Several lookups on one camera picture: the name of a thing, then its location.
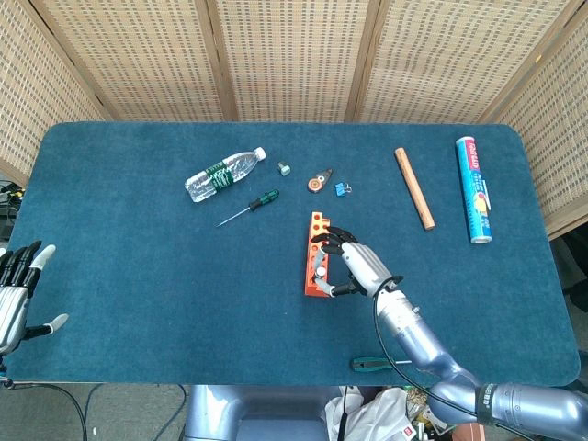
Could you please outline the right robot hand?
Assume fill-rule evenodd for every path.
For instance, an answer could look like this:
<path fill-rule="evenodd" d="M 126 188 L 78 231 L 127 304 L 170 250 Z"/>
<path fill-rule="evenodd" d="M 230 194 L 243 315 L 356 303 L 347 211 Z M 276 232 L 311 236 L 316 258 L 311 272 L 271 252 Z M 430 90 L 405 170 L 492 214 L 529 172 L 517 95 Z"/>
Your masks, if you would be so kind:
<path fill-rule="evenodd" d="M 360 243 L 351 232 L 334 226 L 327 226 L 326 230 L 310 238 L 311 243 L 318 244 L 314 271 L 324 257 L 331 254 L 339 255 L 349 270 L 349 281 L 338 286 L 328 283 L 326 277 L 313 277 L 319 290 L 328 297 L 360 293 L 373 298 L 383 289 L 392 292 L 403 281 L 403 276 L 393 275 L 373 250 Z"/>

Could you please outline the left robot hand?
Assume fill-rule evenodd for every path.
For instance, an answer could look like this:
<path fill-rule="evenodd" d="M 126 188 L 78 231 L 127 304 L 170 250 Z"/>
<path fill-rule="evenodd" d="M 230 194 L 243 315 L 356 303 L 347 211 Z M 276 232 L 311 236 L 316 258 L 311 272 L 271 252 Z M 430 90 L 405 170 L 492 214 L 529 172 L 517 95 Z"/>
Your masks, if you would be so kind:
<path fill-rule="evenodd" d="M 39 253 L 41 241 L 16 251 L 1 249 L 1 356 L 14 352 L 21 341 L 55 334 L 68 321 L 67 313 L 51 322 L 27 326 L 29 304 L 42 270 L 56 251 L 53 244 Z"/>

